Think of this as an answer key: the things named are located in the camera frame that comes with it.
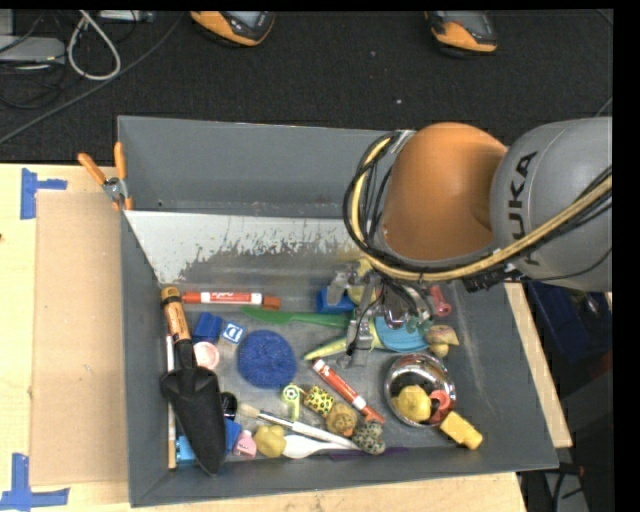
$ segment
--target black carpet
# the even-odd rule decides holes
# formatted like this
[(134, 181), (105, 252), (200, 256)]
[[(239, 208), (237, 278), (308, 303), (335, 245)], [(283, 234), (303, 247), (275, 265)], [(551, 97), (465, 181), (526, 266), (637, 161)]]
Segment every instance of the black carpet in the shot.
[[(15, 12), (18, 35), (40, 14)], [(2, 68), (0, 161), (75, 163), (84, 151), (111, 165), (120, 114), (374, 130), (461, 121), (510, 145), (540, 124), (593, 116), (612, 96), (613, 9), (489, 15), (498, 51), (467, 59), (436, 47), (422, 11), (279, 12), (253, 48), (210, 41), (186, 11), (135, 26), (101, 21), (121, 41), (125, 70), (108, 83), (68, 65)], [(66, 43), (79, 20), (49, 11), (33, 35)], [(74, 55), (89, 73), (113, 66), (93, 30)]]

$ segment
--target wooden table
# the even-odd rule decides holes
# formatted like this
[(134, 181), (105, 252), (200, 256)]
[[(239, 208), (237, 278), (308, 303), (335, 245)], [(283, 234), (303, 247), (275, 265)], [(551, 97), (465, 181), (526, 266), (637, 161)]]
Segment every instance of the wooden table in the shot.
[[(100, 187), (80, 166), (0, 164), (0, 261), (2, 293), (0, 318), (2, 358), (0, 358), (0, 490), (11, 486), (11, 454), (29, 455), (31, 425), (31, 383), (35, 307), (36, 219), (20, 220), (21, 171), (28, 167), (40, 180), (60, 178), (68, 183), (67, 191), (94, 194), (96, 200), (108, 202)], [(115, 170), (103, 168), (105, 175)], [(38, 195), (57, 194), (65, 201), (66, 191), (39, 191)], [(524, 351), (532, 369), (542, 408), (554, 445), (572, 444), (551, 373), (520, 285), (507, 285), (510, 305), (518, 324)], [(52, 436), (68, 435), (52, 431)], [(50, 510), (124, 511), (131, 510), (126, 481), (66, 483), (70, 487), (68, 505)], [(33, 487), (34, 491), (59, 489), (61, 485)], [(191, 504), (197, 511), (317, 511), (317, 510), (419, 510), (431, 512), (513, 512), (525, 506), (515, 473), (498, 473), (473, 477), (455, 477), (411, 483), (358, 487), (335, 491), (279, 494), (274, 496), (232, 499)], [(184, 510), (184, 505), (150, 507), (143, 510), (166, 512)]]

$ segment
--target red marker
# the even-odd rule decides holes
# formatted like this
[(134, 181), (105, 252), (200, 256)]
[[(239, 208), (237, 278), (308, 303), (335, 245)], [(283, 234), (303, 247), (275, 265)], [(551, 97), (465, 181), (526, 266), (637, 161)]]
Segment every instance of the red marker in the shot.
[(262, 306), (265, 309), (280, 309), (280, 299), (251, 292), (185, 292), (185, 304), (237, 304)]
[(322, 359), (316, 360), (312, 366), (313, 370), (322, 377), (327, 384), (336, 390), (342, 398), (347, 400), (353, 407), (360, 411), (367, 421), (378, 420), (384, 424), (384, 418), (377, 413), (367, 401), (349, 386), (327, 363)]

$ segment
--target gray metal tray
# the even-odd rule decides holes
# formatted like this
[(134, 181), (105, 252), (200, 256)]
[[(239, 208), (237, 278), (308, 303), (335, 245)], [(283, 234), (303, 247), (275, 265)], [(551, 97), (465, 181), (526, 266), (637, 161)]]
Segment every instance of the gray metal tray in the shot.
[[(303, 460), (259, 457), (240, 461), (231, 457), (215, 477), (191, 466), (167, 470), (167, 403), (159, 386), (166, 368), (161, 287), (232, 289), (244, 283), (281, 295), (285, 310), (313, 311), (315, 293), (328, 284), (333, 268), (357, 254), (342, 231), (342, 194), (362, 152), (380, 134), (119, 119), (119, 138), (136, 201), (136, 210), (121, 218), (129, 497), (133, 506), (557, 467), (504, 289), (497, 286), (469, 294), (451, 283), (443, 287), (455, 310), (447, 323), (456, 329), (461, 345), (451, 348), (446, 363), (457, 388), (457, 410), (484, 435), (476, 451), (457, 446), (439, 430), (416, 430), (394, 419), (384, 403), (382, 378), (398, 354), (377, 350), (370, 354), (365, 368), (338, 371), (387, 417), (387, 446), (408, 447), (408, 451), (348, 460), (327, 455)], [(238, 195), (229, 195), (238, 190)], [(300, 219), (307, 221), (303, 231), (292, 227)], [(235, 226), (222, 230), (227, 242), (245, 237), (253, 240), (248, 249), (238, 251), (237, 244), (221, 244), (219, 238), (212, 241), (225, 222)], [(308, 243), (297, 244), (295, 250), (291, 244), (271, 252), (253, 250), (261, 235), (277, 237), (269, 226), (284, 229), (287, 235), (282, 240), (290, 241), (294, 233), (294, 238), (302, 237)], [(305, 233), (317, 234), (319, 226), (335, 227), (329, 237), (332, 243), (323, 246), (326, 250), (319, 249), (313, 237), (305, 239)], [(322, 240), (327, 241), (326, 232)], [(205, 310), (203, 306), (186, 309), (192, 325)], [(298, 356), (341, 334), (304, 324), (270, 326), (229, 307), (209, 311), (249, 331), (268, 328), (279, 332)], [(223, 390), (271, 412), (287, 414), (277, 392), (254, 388), (242, 380), (232, 357), (223, 361), (219, 374)], [(301, 359), (295, 382), (323, 384)], [(303, 410), (303, 414), (304, 421), (318, 420), (310, 411)]]

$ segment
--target blue sponge ball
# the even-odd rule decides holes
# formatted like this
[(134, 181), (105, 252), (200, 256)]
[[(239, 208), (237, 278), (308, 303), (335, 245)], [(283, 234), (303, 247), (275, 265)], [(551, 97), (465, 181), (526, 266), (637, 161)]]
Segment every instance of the blue sponge ball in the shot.
[(291, 345), (278, 333), (253, 331), (240, 343), (238, 371), (248, 382), (263, 389), (282, 389), (298, 371)]

